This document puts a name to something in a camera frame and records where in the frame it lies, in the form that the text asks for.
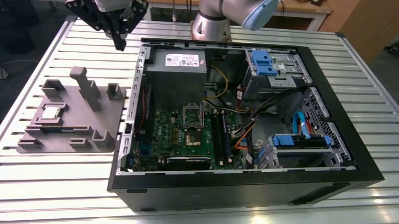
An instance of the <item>ram slot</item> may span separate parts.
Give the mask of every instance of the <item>ram slot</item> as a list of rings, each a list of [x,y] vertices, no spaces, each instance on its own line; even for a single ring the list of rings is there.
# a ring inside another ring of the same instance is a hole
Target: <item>ram slot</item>
[[[222,114],[222,122],[223,122],[223,139],[224,139],[224,158],[226,162],[231,163],[231,147],[230,147],[230,137],[228,137],[228,128],[227,128],[227,121],[226,121],[226,114]]]
[[[230,162],[231,150],[228,129],[223,113],[212,114],[212,140],[215,151],[215,163],[220,166]]]
[[[214,142],[215,164],[223,165],[219,127],[218,127],[218,114],[212,114],[211,116],[211,132],[212,132],[212,142]]]

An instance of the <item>green motherboard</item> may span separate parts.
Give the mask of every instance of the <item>green motherboard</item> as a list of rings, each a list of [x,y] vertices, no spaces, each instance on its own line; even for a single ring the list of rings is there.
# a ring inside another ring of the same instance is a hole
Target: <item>green motherboard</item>
[[[222,113],[226,133],[231,133],[236,129],[235,115],[231,112],[214,111],[200,114],[199,111],[187,111],[184,117],[183,111],[156,111],[151,145],[139,143],[138,146],[140,152],[144,152],[140,160],[136,159],[138,171],[159,171],[159,165],[166,162],[164,158],[171,157],[210,158],[210,170],[243,169],[242,152],[234,151],[230,142],[223,147],[214,144],[219,134],[215,132],[223,132],[220,127],[216,129],[215,124],[215,117]],[[202,122],[202,129],[184,128],[184,119],[190,123]],[[220,155],[226,156],[223,150],[231,150],[224,162],[220,159]]]

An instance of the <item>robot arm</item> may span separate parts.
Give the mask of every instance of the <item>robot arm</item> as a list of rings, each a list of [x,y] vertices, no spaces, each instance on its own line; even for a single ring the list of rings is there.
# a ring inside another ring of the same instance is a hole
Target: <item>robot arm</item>
[[[270,20],[279,0],[200,0],[192,25],[192,37],[206,41],[230,41],[230,20],[250,30]],[[95,29],[104,30],[116,50],[126,48],[126,37],[136,28],[147,9],[147,0],[67,0],[65,7]],[[128,10],[131,17],[124,20]]]
[[[112,38],[116,50],[126,48],[126,37],[136,28],[147,9],[147,0],[67,0],[65,7],[95,29],[104,30]],[[124,20],[123,13],[128,10],[131,17]]]
[[[259,30],[274,15],[279,0],[200,0],[192,25],[196,40],[230,41],[230,21]]]

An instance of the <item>open computer tower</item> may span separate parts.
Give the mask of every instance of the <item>open computer tower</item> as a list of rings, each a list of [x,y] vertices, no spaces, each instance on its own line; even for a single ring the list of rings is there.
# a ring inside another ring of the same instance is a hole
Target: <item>open computer tower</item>
[[[142,42],[108,182],[134,211],[316,203],[383,180],[307,47]]]

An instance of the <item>metal table surface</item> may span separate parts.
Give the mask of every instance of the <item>metal table surface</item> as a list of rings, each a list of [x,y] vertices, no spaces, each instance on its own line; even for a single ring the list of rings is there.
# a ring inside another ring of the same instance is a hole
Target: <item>metal table surface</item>
[[[68,77],[86,66],[98,86],[131,87],[142,37],[190,39],[190,25],[143,21],[128,35],[124,52],[80,20],[65,21],[27,86],[0,125],[0,221],[99,223],[392,223],[399,220],[398,105],[352,50],[332,33],[232,27],[235,42],[311,48],[386,180],[366,189],[302,206],[194,211],[132,212],[106,190],[112,153],[19,154],[17,141],[44,93],[45,79]]]

